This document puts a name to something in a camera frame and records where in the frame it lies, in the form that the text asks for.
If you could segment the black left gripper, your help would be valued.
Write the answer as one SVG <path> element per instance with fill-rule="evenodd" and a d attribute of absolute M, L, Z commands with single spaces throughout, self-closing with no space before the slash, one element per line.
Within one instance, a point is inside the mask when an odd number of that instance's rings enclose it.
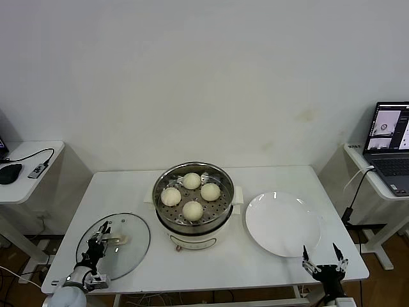
<path fill-rule="evenodd" d="M 82 253 L 82 266 L 88 267 L 92 272 L 97 271 L 97 263 L 99 259 L 104 257 L 105 245 L 102 242 L 102 237 L 111 232 L 109 222 L 105 222 L 96 233 L 88 240 L 88 249 Z"/>

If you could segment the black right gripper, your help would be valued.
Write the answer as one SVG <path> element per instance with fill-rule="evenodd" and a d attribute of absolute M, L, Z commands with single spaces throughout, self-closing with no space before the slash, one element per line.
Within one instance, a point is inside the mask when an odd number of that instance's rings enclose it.
<path fill-rule="evenodd" d="M 346 275 L 349 260 L 343 256 L 341 250 L 335 243 L 332 243 L 332 246 L 338 260 L 337 265 L 316 266 L 310 261 L 306 246 L 303 245 L 302 267 L 312 275 L 316 281 L 319 281 L 323 285 L 326 298 L 346 297 L 341 281 Z"/>

